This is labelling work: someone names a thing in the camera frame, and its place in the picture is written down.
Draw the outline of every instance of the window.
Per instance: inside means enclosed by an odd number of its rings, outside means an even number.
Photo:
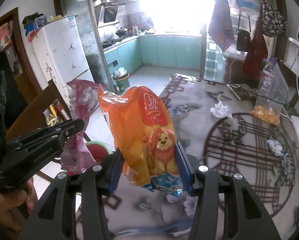
[[[152,18],[155,29],[171,32],[199,33],[204,21],[209,22],[214,0],[139,0]]]

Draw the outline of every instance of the table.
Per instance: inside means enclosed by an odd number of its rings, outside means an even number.
[[[224,139],[228,126],[210,112],[216,100],[208,92],[224,92],[233,114],[233,130],[244,131],[240,143],[232,145]],[[281,235],[288,239],[296,229],[299,207],[299,150],[293,127],[287,118],[280,126],[271,126],[249,113],[251,102],[238,101],[229,89],[220,83],[175,74],[161,93],[173,120],[176,136],[187,154],[194,155],[201,164],[226,175],[240,172],[253,186]],[[266,148],[266,140],[273,135],[288,152],[291,174],[295,182],[278,187],[278,175],[273,166],[281,162]],[[186,192],[175,198],[163,192],[150,192],[129,184],[121,176],[117,191],[105,199],[108,227],[115,239],[187,239],[195,212],[197,198]],[[224,213],[220,194],[217,238],[223,234]]]

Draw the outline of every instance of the plastic bottle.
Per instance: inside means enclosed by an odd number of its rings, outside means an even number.
[[[261,73],[261,81],[259,85],[259,95],[261,96],[267,96],[272,87],[273,79],[274,79],[274,75],[272,71],[275,64],[276,64],[276,59],[271,57],[269,62],[263,68],[263,71]]]

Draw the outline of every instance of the orange snack bag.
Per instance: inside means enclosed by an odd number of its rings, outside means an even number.
[[[138,85],[124,95],[103,92],[99,105],[124,159],[123,173],[136,186],[180,195],[175,131],[162,100]]]

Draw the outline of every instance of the red cloth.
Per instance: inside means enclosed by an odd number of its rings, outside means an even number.
[[[251,41],[248,54],[245,57],[242,69],[250,79],[258,79],[262,71],[261,61],[267,58],[268,51],[266,42],[262,33],[262,6],[260,16],[257,20],[253,39]]]

